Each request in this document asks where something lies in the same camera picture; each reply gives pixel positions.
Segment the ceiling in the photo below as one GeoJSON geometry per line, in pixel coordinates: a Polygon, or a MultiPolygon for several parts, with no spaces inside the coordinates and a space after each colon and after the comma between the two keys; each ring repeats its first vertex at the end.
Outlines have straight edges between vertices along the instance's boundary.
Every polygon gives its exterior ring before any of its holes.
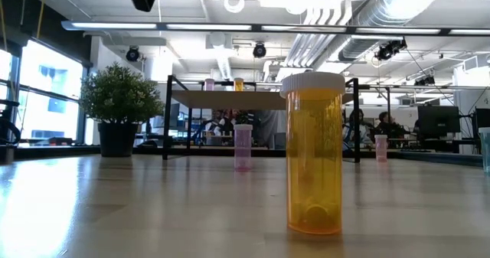
{"type": "MultiPolygon", "coordinates": [[[[354,0],[353,8],[362,0],[354,0]]],[[[245,7],[239,13],[230,13],[224,7],[224,0],[160,0],[160,11],[157,3],[149,13],[134,9],[130,0],[46,0],[46,3],[73,21],[163,21],[163,22],[213,22],[213,23],[274,23],[298,24],[305,18],[303,15],[292,15],[284,8],[263,8],[258,0],[245,0],[245,7]]],[[[410,26],[443,27],[468,26],[490,28],[490,0],[435,0],[425,11],[410,21],[410,26]]],[[[112,39],[121,41],[105,42],[109,48],[124,55],[127,46],[121,45],[125,39],[134,37],[162,37],[173,47],[178,64],[174,72],[185,75],[189,73],[210,73],[217,68],[212,58],[202,58],[207,33],[202,32],[123,32],[111,33],[112,39]]],[[[234,45],[237,45],[236,57],[230,59],[232,69],[262,71],[266,60],[283,59],[294,42],[295,34],[244,34],[231,33],[234,45]],[[254,59],[252,56],[255,42],[262,41],[267,47],[266,59],[254,59]]],[[[473,51],[489,51],[490,38],[436,38],[407,37],[409,51],[398,54],[393,60],[375,67],[371,62],[372,52],[360,59],[366,64],[353,64],[347,71],[350,76],[365,77],[361,82],[381,81],[402,83],[406,76],[420,71],[420,68],[435,66],[436,82],[451,83],[452,66],[461,60],[471,57],[473,51]]],[[[142,47],[144,53],[158,53],[158,47],[142,47]]]]}

